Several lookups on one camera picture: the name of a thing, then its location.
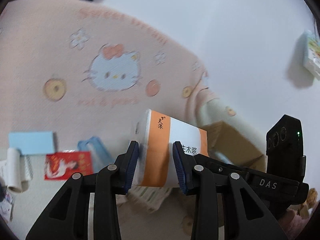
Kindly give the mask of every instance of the white table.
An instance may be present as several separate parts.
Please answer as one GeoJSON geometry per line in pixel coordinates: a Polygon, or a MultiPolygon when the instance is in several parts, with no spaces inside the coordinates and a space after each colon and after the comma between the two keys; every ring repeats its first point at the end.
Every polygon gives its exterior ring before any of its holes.
{"type": "Polygon", "coordinates": [[[210,88],[262,134],[288,114],[301,120],[305,181],[320,191],[320,82],[302,67],[304,0],[94,0],[135,16],[198,55],[210,88]]]}

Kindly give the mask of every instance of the brown cardboard flap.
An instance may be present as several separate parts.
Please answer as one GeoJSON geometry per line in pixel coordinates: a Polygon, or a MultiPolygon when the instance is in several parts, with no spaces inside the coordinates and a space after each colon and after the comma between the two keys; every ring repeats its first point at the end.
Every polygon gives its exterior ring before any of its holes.
{"type": "Polygon", "coordinates": [[[234,165],[266,171],[266,156],[231,125],[220,121],[201,129],[207,131],[208,151],[214,148],[234,165]]]}

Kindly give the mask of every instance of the silver screw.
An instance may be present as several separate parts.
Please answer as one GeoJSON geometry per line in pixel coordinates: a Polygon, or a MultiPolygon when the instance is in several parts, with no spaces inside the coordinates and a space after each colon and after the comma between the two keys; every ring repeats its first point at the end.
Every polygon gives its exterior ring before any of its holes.
{"type": "Polygon", "coordinates": [[[79,172],[77,172],[77,173],[72,175],[72,178],[73,179],[79,179],[79,178],[81,178],[81,174],[79,172]]]}
{"type": "Polygon", "coordinates": [[[108,166],[108,170],[109,170],[109,171],[114,171],[116,168],[117,168],[117,165],[115,165],[115,164],[110,164],[110,165],[108,166]]]}
{"type": "Polygon", "coordinates": [[[238,173],[231,173],[231,178],[233,179],[239,179],[240,178],[240,175],[238,173]]]}
{"type": "Polygon", "coordinates": [[[195,166],[195,170],[196,170],[196,171],[203,171],[203,166],[201,166],[201,165],[196,165],[196,166],[195,166]]]}

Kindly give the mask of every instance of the orange and white tissue pack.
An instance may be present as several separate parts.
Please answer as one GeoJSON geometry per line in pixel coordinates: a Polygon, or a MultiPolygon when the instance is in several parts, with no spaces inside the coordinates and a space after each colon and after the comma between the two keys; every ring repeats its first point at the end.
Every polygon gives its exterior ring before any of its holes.
{"type": "Polygon", "coordinates": [[[172,144],[180,141],[186,154],[208,156],[207,132],[165,114],[148,109],[133,126],[132,140],[139,143],[133,184],[147,187],[179,187],[172,158],[172,144]]]}

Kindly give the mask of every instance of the red card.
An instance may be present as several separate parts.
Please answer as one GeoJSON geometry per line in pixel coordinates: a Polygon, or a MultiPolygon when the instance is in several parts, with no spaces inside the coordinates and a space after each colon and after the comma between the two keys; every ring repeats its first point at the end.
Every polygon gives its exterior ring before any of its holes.
{"type": "Polygon", "coordinates": [[[90,152],[47,154],[44,167],[45,180],[66,180],[75,172],[92,174],[90,152]]]}

